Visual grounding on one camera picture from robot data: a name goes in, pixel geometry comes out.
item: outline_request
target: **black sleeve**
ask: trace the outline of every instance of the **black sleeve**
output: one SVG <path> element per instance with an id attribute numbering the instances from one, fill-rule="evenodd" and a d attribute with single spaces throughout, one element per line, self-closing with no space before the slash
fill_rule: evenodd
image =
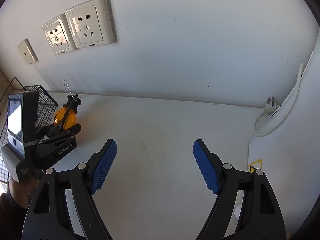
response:
<path id="1" fill-rule="evenodd" d="M 0 196 L 0 234 L 2 239 L 21 240 L 27 210 L 18 206 L 9 192 Z"/>

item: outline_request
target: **electrical outlet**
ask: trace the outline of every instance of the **electrical outlet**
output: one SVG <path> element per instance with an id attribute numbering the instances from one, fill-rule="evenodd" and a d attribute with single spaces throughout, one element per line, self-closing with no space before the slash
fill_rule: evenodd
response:
<path id="1" fill-rule="evenodd" d="M 38 60 L 27 39 L 21 42 L 17 48 L 27 65 L 35 63 Z"/>
<path id="2" fill-rule="evenodd" d="M 113 32 L 107 0 L 91 0 L 66 10 L 77 48 L 111 44 Z"/>
<path id="3" fill-rule="evenodd" d="M 59 15 L 55 19 L 43 25 L 42 30 L 54 55 L 59 55 L 76 49 L 76 45 L 71 38 L 71 32 L 68 28 L 67 19 L 64 14 Z"/>

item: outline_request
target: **metal screw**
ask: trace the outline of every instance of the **metal screw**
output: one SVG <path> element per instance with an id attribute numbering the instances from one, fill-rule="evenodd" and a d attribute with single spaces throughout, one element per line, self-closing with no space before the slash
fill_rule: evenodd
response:
<path id="1" fill-rule="evenodd" d="M 78 168 L 79 168 L 79 169 L 84 169 L 86 166 L 87 166 L 86 163 L 79 163 L 79 164 L 78 164 Z"/>
<path id="2" fill-rule="evenodd" d="M 223 168 L 225 168 L 226 170 L 231 170 L 232 166 L 229 163 L 224 163 Z"/>
<path id="3" fill-rule="evenodd" d="M 263 175 L 263 170 L 256 169 L 256 173 L 261 176 L 261 175 Z"/>
<path id="4" fill-rule="evenodd" d="M 46 174 L 51 174 L 53 173 L 53 168 L 49 168 L 45 171 Z"/>

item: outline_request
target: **human hand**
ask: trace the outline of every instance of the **human hand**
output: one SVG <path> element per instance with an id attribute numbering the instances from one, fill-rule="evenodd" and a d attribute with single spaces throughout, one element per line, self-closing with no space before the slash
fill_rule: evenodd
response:
<path id="1" fill-rule="evenodd" d="M 28 195 L 30 191 L 36 190 L 38 185 L 39 180 L 33 175 L 30 175 L 21 183 L 16 182 L 11 176 L 9 178 L 10 195 L 22 208 L 29 207 Z"/>

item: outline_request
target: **warning sticker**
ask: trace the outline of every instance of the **warning sticker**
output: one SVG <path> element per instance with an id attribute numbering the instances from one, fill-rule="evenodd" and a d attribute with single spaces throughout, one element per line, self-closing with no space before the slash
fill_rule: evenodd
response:
<path id="1" fill-rule="evenodd" d="M 254 172 L 256 169 L 262 170 L 262 159 L 259 159 L 253 163 L 248 164 L 248 171 L 249 172 Z"/>

